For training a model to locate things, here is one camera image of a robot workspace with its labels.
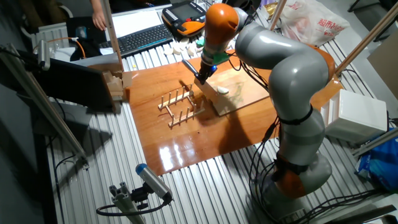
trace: gray robotic arm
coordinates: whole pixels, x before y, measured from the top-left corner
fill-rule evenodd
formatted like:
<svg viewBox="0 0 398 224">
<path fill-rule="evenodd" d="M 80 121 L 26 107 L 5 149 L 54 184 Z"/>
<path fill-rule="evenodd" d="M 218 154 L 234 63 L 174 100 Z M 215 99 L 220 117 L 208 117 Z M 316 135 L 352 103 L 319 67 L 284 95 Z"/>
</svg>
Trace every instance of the gray robotic arm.
<svg viewBox="0 0 398 224">
<path fill-rule="evenodd" d="M 310 100 L 330 81 L 334 62 L 320 49 L 277 35 L 255 22 L 249 24 L 245 12 L 234 8 L 232 13 L 228 7 L 215 4 L 206 14 L 205 50 L 196 77 L 204 84 L 213 74 L 210 68 L 222 63 L 216 56 L 237 33 L 239 59 L 255 68 L 272 70 L 268 85 L 281 122 L 280 150 L 272 180 L 260 190 L 268 203 L 291 201 L 318 189 L 331 175 L 329 162 L 317 154 L 325 124 Z M 221 39 L 220 32 L 231 35 L 221 35 L 225 37 Z"/>
</svg>

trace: keyboard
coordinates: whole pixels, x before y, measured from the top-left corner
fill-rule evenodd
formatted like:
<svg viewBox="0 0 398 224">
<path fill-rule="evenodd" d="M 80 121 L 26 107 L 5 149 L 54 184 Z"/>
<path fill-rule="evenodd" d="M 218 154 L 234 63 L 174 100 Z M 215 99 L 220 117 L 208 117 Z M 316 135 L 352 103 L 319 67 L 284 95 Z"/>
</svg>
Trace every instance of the keyboard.
<svg viewBox="0 0 398 224">
<path fill-rule="evenodd" d="M 168 28 L 162 24 L 118 38 L 120 54 L 128 57 L 133 54 L 152 49 L 159 45 L 173 41 L 173 35 Z M 112 47 L 111 42 L 99 44 L 100 48 Z"/>
</svg>

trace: person's hand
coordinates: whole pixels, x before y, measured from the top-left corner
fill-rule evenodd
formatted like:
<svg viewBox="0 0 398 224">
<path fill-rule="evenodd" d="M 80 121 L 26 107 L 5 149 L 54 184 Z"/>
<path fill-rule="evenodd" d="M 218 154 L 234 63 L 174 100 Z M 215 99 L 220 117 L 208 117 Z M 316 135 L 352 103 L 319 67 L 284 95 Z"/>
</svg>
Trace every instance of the person's hand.
<svg viewBox="0 0 398 224">
<path fill-rule="evenodd" d="M 93 13 L 93 23 L 95 27 L 98 29 L 105 31 L 106 23 L 105 23 L 105 17 L 104 17 L 104 12 L 101 10 L 94 10 Z"/>
</svg>

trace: wooden table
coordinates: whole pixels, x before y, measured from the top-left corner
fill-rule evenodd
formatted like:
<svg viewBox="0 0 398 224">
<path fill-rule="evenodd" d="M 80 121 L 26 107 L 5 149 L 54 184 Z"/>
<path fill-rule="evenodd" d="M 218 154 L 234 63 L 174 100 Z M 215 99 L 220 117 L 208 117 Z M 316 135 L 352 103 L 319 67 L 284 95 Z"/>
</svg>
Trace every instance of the wooden table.
<svg viewBox="0 0 398 224">
<path fill-rule="evenodd" d="M 190 60 L 197 70 L 200 60 Z M 236 57 L 231 57 L 231 61 L 235 65 L 239 63 Z M 224 63 L 214 75 L 230 68 L 229 63 Z M 270 70 L 257 71 L 268 80 Z M 270 98 L 222 117 L 217 116 L 206 101 L 205 112 L 170 129 L 167 124 L 171 121 L 170 115 L 166 110 L 159 111 L 157 105 L 162 96 L 168 99 L 170 91 L 181 88 L 181 83 L 188 85 L 193 81 L 193 74 L 182 62 L 132 72 L 132 85 L 127 89 L 127 97 L 147 165 L 157 175 L 258 143 L 276 118 Z M 342 88 L 334 77 L 314 95 L 312 105 L 320 109 Z M 193 91 L 194 101 L 199 105 L 203 93 L 195 85 Z M 179 102 L 170 109 L 179 114 L 180 110 L 186 111 L 187 106 L 188 102 Z"/>
</svg>

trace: black monitor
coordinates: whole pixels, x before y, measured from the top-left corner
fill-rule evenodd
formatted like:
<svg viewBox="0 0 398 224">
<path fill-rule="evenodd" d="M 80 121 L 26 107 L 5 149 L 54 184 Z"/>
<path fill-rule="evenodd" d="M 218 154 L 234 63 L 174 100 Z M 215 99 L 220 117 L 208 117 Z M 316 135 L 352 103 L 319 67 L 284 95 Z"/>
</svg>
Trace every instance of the black monitor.
<svg viewBox="0 0 398 224">
<path fill-rule="evenodd" d="M 37 63 L 36 55 L 23 51 L 18 53 L 24 60 Z M 3 73 L 0 74 L 0 83 L 15 91 L 23 91 L 12 75 L 5 76 L 6 68 L 0 60 Z M 32 73 L 47 96 L 87 106 L 96 112 L 114 111 L 114 103 L 102 71 L 51 58 L 48 71 Z"/>
</svg>

